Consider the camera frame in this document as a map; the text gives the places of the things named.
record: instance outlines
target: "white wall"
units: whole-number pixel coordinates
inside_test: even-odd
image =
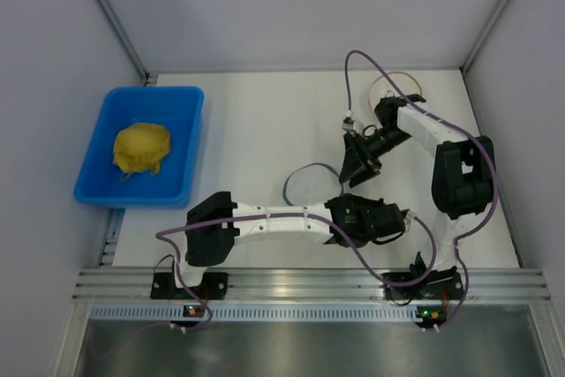
[[[514,0],[470,75],[521,251],[565,323],[565,0]]]
[[[104,95],[139,79],[94,0],[0,0],[0,375],[48,375],[105,211],[72,189]]]
[[[497,0],[111,0],[150,71],[457,67]]]

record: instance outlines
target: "blue tray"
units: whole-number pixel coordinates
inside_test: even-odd
[[[106,96],[88,146],[75,198],[107,207],[185,207],[191,198],[204,94],[197,87],[122,87]],[[112,164],[117,134],[133,123],[162,124],[170,153],[155,176],[147,171],[121,181]]]

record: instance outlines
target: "white table surface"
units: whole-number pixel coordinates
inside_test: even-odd
[[[437,115],[478,134],[459,71],[410,73],[422,85]],[[367,92],[379,75],[350,74],[353,110],[365,124],[376,120],[368,107]],[[154,234],[184,225],[186,211],[214,192],[231,191],[234,201],[252,205],[284,205],[283,182],[293,170],[311,162],[341,169],[341,124],[347,106],[343,72],[166,74],[159,77],[158,86],[198,86],[205,93],[192,201],[185,209],[127,209],[115,267],[154,266],[171,253]],[[396,202],[431,226],[436,214],[431,196],[432,157],[408,140],[381,159],[381,175],[351,192]],[[429,243],[425,233],[413,225],[398,241],[368,244],[361,252],[376,268],[404,268],[425,243]],[[518,267],[500,207],[482,231],[463,241],[462,256],[471,268]],[[222,267],[361,268],[350,249],[300,240],[236,246]]]

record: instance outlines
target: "yellow sponge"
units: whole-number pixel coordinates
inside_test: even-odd
[[[124,128],[114,141],[114,164],[124,173],[159,172],[162,159],[170,152],[170,133],[163,125],[136,123]]]

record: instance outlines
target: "purple cable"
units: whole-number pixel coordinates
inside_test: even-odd
[[[236,217],[231,217],[231,218],[218,218],[216,220],[195,222],[193,224],[188,224],[188,225],[185,225],[183,227],[176,227],[175,229],[160,231],[155,236],[159,240],[165,241],[165,242],[169,243],[171,246],[173,246],[173,249],[175,250],[175,255],[177,257],[176,263],[178,264],[178,262],[180,261],[180,250],[178,249],[178,246],[175,242],[173,242],[169,238],[164,237],[168,234],[181,233],[181,232],[190,231],[190,230],[202,229],[204,227],[209,227],[211,225],[224,224],[226,222],[257,221],[257,220],[264,220],[264,219],[271,219],[271,218],[304,218],[304,217],[305,217],[305,214],[302,213],[302,212],[282,212],[282,213],[271,214],[269,216],[261,214],[261,215],[236,216]],[[345,231],[343,231],[333,221],[328,220],[328,218],[325,218],[321,215],[316,215],[316,214],[306,214],[306,217],[311,218],[315,221],[323,222],[324,224],[326,224],[329,227],[331,227],[332,229],[334,229],[343,238],[343,240],[345,240],[345,242],[349,245],[349,247],[353,250],[355,255],[358,257],[359,261],[361,262],[363,267],[365,267],[365,269],[369,272],[369,274],[372,275],[377,280],[379,280],[381,283],[386,284],[387,286],[410,287],[410,286],[413,286],[415,284],[418,284],[418,283],[424,281],[429,276],[429,274],[433,270],[433,266],[435,265],[435,258],[437,256],[437,245],[435,244],[433,234],[430,231],[430,229],[428,228],[428,226],[416,216],[414,217],[414,221],[419,223],[424,228],[427,236],[430,238],[430,241],[432,243],[432,258],[430,260],[430,265],[428,266],[428,268],[426,268],[426,271],[422,275],[420,275],[419,277],[415,278],[414,280],[409,280],[408,282],[393,282],[391,280],[387,280],[382,275],[378,275],[377,273],[375,273],[373,271],[373,269],[371,268],[371,266],[367,263],[365,258],[363,258],[363,255],[361,254],[359,249],[355,246],[355,244],[353,243],[353,240],[351,240],[351,238],[347,235],[347,233]],[[190,290],[190,288],[188,288],[185,285],[185,283],[183,282],[183,280],[181,278],[180,268],[178,267],[178,265],[176,266],[176,271],[177,271],[177,278],[181,282],[181,284],[183,285],[183,288],[186,290],[186,292],[192,298],[197,300],[201,305],[205,305],[204,302],[200,298],[198,298],[196,296],[196,294],[192,290]],[[209,308],[207,308],[207,311],[210,313],[210,315],[212,314],[212,311],[210,311]]]
[[[297,217],[304,217],[304,216],[305,216],[304,213],[287,212],[287,213],[271,214],[269,217],[267,217],[267,215],[247,215],[247,216],[238,216],[238,217],[233,217],[233,218],[219,218],[219,219],[216,219],[216,220],[195,222],[194,224],[188,224],[188,225],[185,225],[183,227],[176,227],[174,229],[159,231],[157,234],[155,234],[155,237],[158,240],[161,240],[162,242],[168,243],[169,245],[171,245],[171,247],[175,251],[175,259],[176,259],[175,260],[175,274],[177,275],[178,281],[183,286],[183,289],[186,291],[186,293],[188,293],[190,295],[191,298],[193,298],[199,304],[201,304],[207,311],[207,317],[206,317],[205,320],[199,321],[198,324],[196,324],[194,327],[187,328],[186,331],[188,332],[188,331],[194,331],[194,330],[204,328],[204,326],[206,326],[212,320],[214,313],[212,312],[212,309],[210,309],[210,307],[208,306],[207,302],[203,301],[196,293],[194,293],[193,290],[191,290],[190,287],[188,287],[185,284],[185,281],[183,280],[183,277],[182,277],[181,272],[180,272],[180,267],[178,266],[178,264],[180,263],[180,260],[181,260],[180,249],[178,248],[178,245],[173,240],[171,240],[170,238],[167,237],[169,234],[175,234],[175,233],[181,233],[181,232],[190,231],[190,230],[201,229],[201,228],[208,227],[208,226],[211,226],[211,225],[223,224],[225,222],[256,221],[256,220],[264,220],[266,218],[297,218]],[[394,287],[412,286],[414,284],[418,284],[421,281],[423,281],[426,277],[428,277],[428,275],[433,270],[433,265],[435,264],[435,258],[436,258],[436,255],[437,255],[437,246],[435,244],[435,240],[433,239],[433,234],[430,231],[430,229],[417,217],[414,217],[414,221],[418,222],[424,228],[427,236],[430,238],[430,241],[432,242],[432,259],[430,261],[430,265],[426,269],[424,274],[422,274],[418,278],[415,278],[414,280],[410,280],[408,282],[392,282],[390,280],[387,280],[383,276],[378,275],[377,273],[375,273],[373,271],[373,269],[367,263],[365,258],[363,258],[363,256],[361,255],[361,252],[355,246],[355,244],[353,243],[351,238],[337,224],[335,224],[334,222],[328,220],[327,218],[325,218],[321,215],[307,214],[306,216],[315,220],[315,221],[323,222],[326,225],[333,228],[335,231],[337,231],[337,233],[345,240],[345,242],[350,246],[350,248],[353,250],[353,252],[357,255],[359,261],[361,262],[361,264],[363,264],[363,266],[369,272],[369,274],[371,274],[374,278],[376,278],[377,280],[379,280],[380,282],[382,282],[386,285],[394,286]],[[167,322],[156,322],[156,323],[154,322],[154,323],[149,324],[145,327],[138,328],[137,330],[132,331],[116,347],[110,349],[109,351],[103,353],[102,355],[99,355],[94,351],[94,346],[92,345],[92,337],[91,337],[90,340],[89,340],[90,343],[88,345],[89,350],[90,350],[90,354],[91,354],[91,356],[93,357],[94,360],[102,361],[102,360],[114,355],[117,351],[122,349],[131,340],[138,337],[141,333],[144,333],[146,330],[149,330],[151,328],[165,327],[165,326],[169,327],[170,324],[167,323]]]
[[[88,342],[87,342],[88,343],[87,348],[88,348],[89,354],[94,361],[103,361],[104,359],[109,358],[112,355],[114,355],[117,351],[122,349],[131,340],[133,340],[136,337],[138,337],[139,335],[141,335],[141,333],[144,333],[146,330],[150,330],[151,328],[158,328],[158,327],[168,327],[169,328],[170,323],[168,323],[168,322],[153,322],[153,323],[148,324],[148,325],[146,325],[142,328],[138,328],[137,330],[133,330],[121,343],[119,343],[117,346],[114,346],[109,351],[104,352],[102,355],[98,354],[94,350],[93,336],[92,336],[92,329],[91,329],[91,331],[88,334]]]
[[[422,114],[428,115],[434,121],[437,121],[438,123],[444,124],[446,127],[450,128],[451,130],[454,130],[455,132],[459,132],[460,134],[465,136],[467,139],[469,139],[473,143],[473,145],[475,145],[475,147],[478,149],[478,151],[482,154],[483,158],[485,159],[486,165],[488,166],[488,169],[491,173],[491,176],[493,178],[493,201],[491,203],[491,207],[489,208],[488,212],[486,213],[485,218],[474,229],[466,231],[463,234],[461,234],[461,235],[459,235],[459,236],[457,236],[456,238],[453,239],[453,247],[455,249],[456,260],[461,264],[461,268],[463,269],[463,274],[465,276],[465,286],[464,286],[464,289],[463,289],[463,295],[461,296],[459,303],[456,305],[453,312],[449,315],[449,318],[441,326],[441,327],[445,327],[445,325],[448,322],[450,322],[459,313],[459,311],[461,310],[461,307],[463,306],[463,302],[464,302],[465,298],[467,297],[467,293],[469,292],[469,270],[467,269],[467,266],[463,262],[461,255],[459,253],[459,242],[461,240],[463,240],[464,238],[467,238],[467,237],[475,234],[476,232],[480,231],[481,229],[483,229],[486,226],[486,224],[493,217],[494,210],[496,209],[496,206],[498,204],[499,183],[500,182],[499,182],[498,176],[496,174],[496,168],[494,167],[493,160],[488,155],[485,148],[478,142],[478,140],[472,134],[467,132],[464,128],[462,128],[458,125],[452,124],[449,121],[446,121],[445,119],[442,119],[442,118],[438,117],[437,115],[434,115],[433,113],[431,113],[431,112],[429,112],[425,109],[420,108],[406,94],[404,94],[404,92],[400,89],[400,87],[390,78],[390,76],[387,74],[387,72],[379,64],[377,64],[377,62],[371,56],[369,56],[363,50],[359,50],[359,49],[352,50],[345,57],[345,66],[344,66],[345,86],[347,87],[347,98],[348,98],[348,102],[350,104],[350,109],[351,109],[351,88],[350,88],[350,79],[349,79],[349,61],[350,61],[350,57],[352,55],[355,55],[355,54],[364,57],[367,61],[369,61],[371,63],[372,66],[374,66],[377,70],[379,70],[379,72],[388,81],[388,83],[390,83],[390,85],[396,90],[396,92],[399,95],[401,95],[402,98],[406,101],[406,103],[408,103],[412,108],[414,108],[415,110],[417,110],[418,112],[420,112]]]

